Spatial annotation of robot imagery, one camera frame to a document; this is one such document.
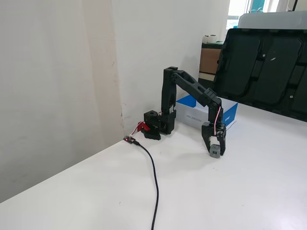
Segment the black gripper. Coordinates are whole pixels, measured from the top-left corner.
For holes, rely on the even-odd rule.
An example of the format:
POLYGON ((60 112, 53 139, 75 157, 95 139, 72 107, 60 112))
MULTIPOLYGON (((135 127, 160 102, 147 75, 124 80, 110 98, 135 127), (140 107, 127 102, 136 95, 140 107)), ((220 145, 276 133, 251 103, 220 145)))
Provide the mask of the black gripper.
POLYGON ((215 126, 214 123, 203 123, 201 126, 201 136, 208 152, 210 152, 211 148, 211 137, 217 137, 220 145, 220 155, 224 155, 226 149, 226 125, 224 123, 217 122, 215 126))

